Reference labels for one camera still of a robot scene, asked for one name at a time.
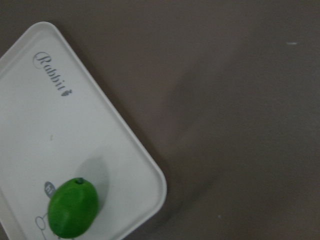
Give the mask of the green lime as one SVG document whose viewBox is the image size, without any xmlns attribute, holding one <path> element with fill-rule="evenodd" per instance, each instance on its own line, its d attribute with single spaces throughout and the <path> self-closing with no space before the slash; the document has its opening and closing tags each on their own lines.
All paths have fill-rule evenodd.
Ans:
<svg viewBox="0 0 320 240">
<path fill-rule="evenodd" d="M 48 224 L 52 232 L 63 239 L 84 234 L 94 222 L 99 210 L 96 188 L 82 177 L 62 184 L 51 197 Z"/>
</svg>

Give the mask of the cream rabbit tray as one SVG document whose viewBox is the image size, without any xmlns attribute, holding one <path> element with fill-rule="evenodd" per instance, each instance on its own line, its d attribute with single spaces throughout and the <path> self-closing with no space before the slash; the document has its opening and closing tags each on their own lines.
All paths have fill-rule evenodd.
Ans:
<svg viewBox="0 0 320 240">
<path fill-rule="evenodd" d="M 38 22 L 0 59 L 0 222 L 10 240 L 55 240 L 48 203 L 81 177 L 99 196 L 83 240 L 121 240 L 167 195 L 161 169 L 59 30 Z"/>
</svg>

